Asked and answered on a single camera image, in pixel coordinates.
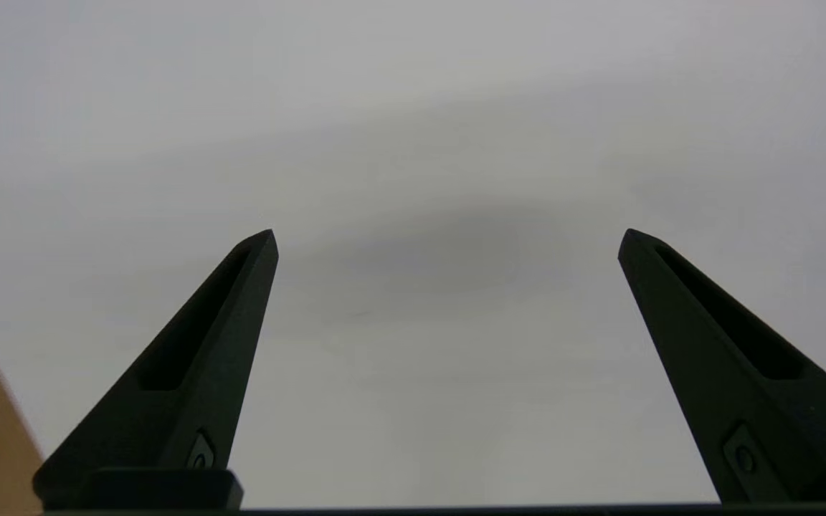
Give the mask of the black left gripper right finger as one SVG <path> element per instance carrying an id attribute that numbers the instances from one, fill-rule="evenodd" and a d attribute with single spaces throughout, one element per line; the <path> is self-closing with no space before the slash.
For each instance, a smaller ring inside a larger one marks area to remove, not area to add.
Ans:
<path id="1" fill-rule="evenodd" d="M 826 504 L 826 371 L 662 239 L 617 258 L 720 500 Z"/>

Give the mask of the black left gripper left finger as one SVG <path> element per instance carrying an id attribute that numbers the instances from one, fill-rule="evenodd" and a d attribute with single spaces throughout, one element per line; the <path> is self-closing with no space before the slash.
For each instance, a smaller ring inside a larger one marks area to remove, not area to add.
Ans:
<path id="1" fill-rule="evenodd" d="M 47 512 L 223 512 L 227 468 L 277 268 L 243 239 L 33 477 Z"/>

